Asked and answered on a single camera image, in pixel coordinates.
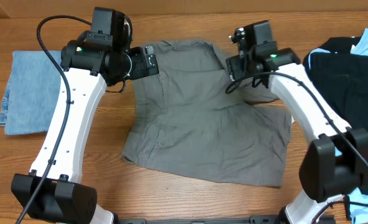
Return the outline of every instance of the wooden table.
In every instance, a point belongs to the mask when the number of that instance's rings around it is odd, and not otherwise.
[[[362,35],[368,12],[296,12],[133,16],[132,47],[161,39],[202,38],[232,53],[228,35],[235,28],[270,19],[280,48],[291,47],[303,58],[329,37]],[[35,32],[40,19],[0,19],[0,101],[11,72],[14,50],[40,50]],[[51,21],[42,29],[48,49],[60,50],[88,26],[77,21]],[[276,214],[301,189],[298,169],[307,145],[297,123],[292,127],[283,186],[253,187],[180,177],[129,165],[121,151],[134,122],[135,99],[131,83],[123,94],[106,93],[94,116],[83,160],[82,184],[98,191],[98,202],[121,218],[221,218]],[[0,127],[0,223],[14,223],[22,207],[10,190],[15,173],[27,174],[45,133],[6,136]],[[337,205],[338,223],[346,223]],[[40,223],[25,219],[23,223]]]

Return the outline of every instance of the gray fabric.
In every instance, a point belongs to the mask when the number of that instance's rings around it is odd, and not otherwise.
[[[132,82],[136,120],[123,158],[197,179],[281,186],[292,117],[245,103],[275,96],[262,85],[225,94],[229,55],[211,43],[146,45],[154,46],[160,73]]]

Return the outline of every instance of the folded blue cloth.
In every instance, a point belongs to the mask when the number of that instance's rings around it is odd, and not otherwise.
[[[60,51],[50,53],[57,63],[61,62]],[[0,126],[4,126],[4,133],[47,131],[57,104],[60,82],[59,72],[43,51],[14,52],[0,112]]]
[[[308,56],[308,65],[311,69],[311,54],[315,52],[330,53],[330,51],[325,49],[315,49],[312,50]],[[368,29],[365,29],[359,43],[350,52],[351,54],[368,56]],[[341,153],[336,149],[336,155],[339,156]],[[360,202],[368,204],[368,195],[363,195],[361,191],[357,188],[351,194],[349,194],[351,202]],[[354,224],[368,223],[368,208],[350,205],[350,216],[351,221]]]

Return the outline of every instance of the robotic arm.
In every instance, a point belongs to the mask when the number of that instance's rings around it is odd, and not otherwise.
[[[129,48],[132,29],[124,25],[124,20],[125,15],[121,12],[96,8],[91,30],[83,35],[87,41],[83,37],[72,40],[62,50],[61,66],[70,89],[67,90],[62,82],[49,132],[39,155],[29,175],[16,174],[11,185],[13,194],[23,207],[31,197],[35,198],[27,211],[31,218],[54,223],[137,223],[135,220],[118,220],[116,214],[97,205],[95,189],[80,184],[83,152],[91,122],[106,87],[125,82],[126,79],[143,78],[159,72],[152,47],[146,47],[145,52],[140,47]],[[363,164],[343,144],[335,129],[326,122],[326,116],[317,104],[312,103],[313,98],[301,85],[287,77],[260,74],[275,71],[300,80],[364,157],[368,155],[368,134],[363,130],[351,130],[350,125],[328,106],[309,81],[292,50],[278,50],[267,21],[239,28],[231,38],[234,43],[238,43],[239,55],[227,59],[233,80],[230,86],[240,88],[239,81],[247,78],[246,74],[253,75],[253,86],[263,84],[284,101],[300,123],[310,144],[300,169],[303,190],[293,203],[282,208],[279,216],[268,219],[276,224],[310,224],[319,219],[319,211],[328,203],[340,200],[344,194],[365,184],[368,175]],[[66,91],[71,93],[70,115],[52,161],[53,166],[46,181],[39,184],[63,122]],[[342,152],[341,157],[334,156],[335,147]],[[41,190],[34,195],[37,187]],[[251,223],[263,223],[265,219],[264,216],[252,216],[254,222]]]

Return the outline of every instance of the blue cloth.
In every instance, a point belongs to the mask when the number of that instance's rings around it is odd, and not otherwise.
[[[330,53],[328,50],[325,49],[312,50],[308,56],[308,65],[310,69],[311,69],[310,55],[315,52]],[[354,49],[351,50],[351,54],[368,56],[368,29],[365,29],[364,34],[362,35],[359,43],[356,45]],[[336,149],[336,156],[339,155],[341,155],[341,153]],[[353,192],[351,192],[351,194],[349,194],[349,198],[350,201],[352,202],[360,202],[368,204],[368,195],[363,195],[358,188]],[[368,223],[368,208],[358,205],[350,205],[349,210],[352,223],[354,224]]]
[[[50,53],[57,63],[61,62],[60,51]],[[0,112],[4,133],[47,131],[57,104],[60,82],[60,74],[43,51],[14,52]]]

